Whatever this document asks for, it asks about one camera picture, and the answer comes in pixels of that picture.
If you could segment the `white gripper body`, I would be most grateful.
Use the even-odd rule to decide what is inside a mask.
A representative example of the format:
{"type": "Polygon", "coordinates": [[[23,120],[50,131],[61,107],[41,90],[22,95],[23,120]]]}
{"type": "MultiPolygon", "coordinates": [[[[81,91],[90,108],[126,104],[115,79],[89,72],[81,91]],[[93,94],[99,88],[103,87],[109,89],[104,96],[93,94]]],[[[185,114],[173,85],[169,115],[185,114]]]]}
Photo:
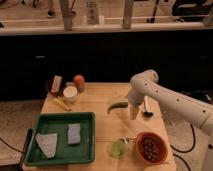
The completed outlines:
{"type": "Polygon", "coordinates": [[[144,95],[131,88],[127,94],[127,99],[130,105],[140,106],[144,101],[144,95]]]}

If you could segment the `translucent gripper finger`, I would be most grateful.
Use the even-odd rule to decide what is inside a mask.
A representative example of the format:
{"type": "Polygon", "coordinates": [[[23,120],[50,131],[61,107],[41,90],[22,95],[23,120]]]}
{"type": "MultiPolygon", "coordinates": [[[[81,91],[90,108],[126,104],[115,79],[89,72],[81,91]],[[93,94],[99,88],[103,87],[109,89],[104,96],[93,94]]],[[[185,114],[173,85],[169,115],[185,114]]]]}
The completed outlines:
{"type": "Polygon", "coordinates": [[[131,106],[130,107],[130,119],[135,120],[139,111],[140,111],[140,108],[138,106],[131,106]]]}

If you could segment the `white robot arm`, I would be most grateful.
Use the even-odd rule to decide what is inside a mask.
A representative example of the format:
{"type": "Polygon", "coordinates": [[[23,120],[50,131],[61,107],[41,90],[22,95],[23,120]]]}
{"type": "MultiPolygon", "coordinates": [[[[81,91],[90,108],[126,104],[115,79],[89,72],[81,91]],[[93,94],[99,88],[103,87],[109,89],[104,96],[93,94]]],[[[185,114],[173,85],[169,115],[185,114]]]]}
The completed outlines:
{"type": "Polygon", "coordinates": [[[213,171],[213,105],[162,87],[158,84],[158,79],[154,70],[134,75],[127,94],[129,104],[140,106],[144,97],[149,96],[202,130],[209,136],[202,171],[213,171]]]}

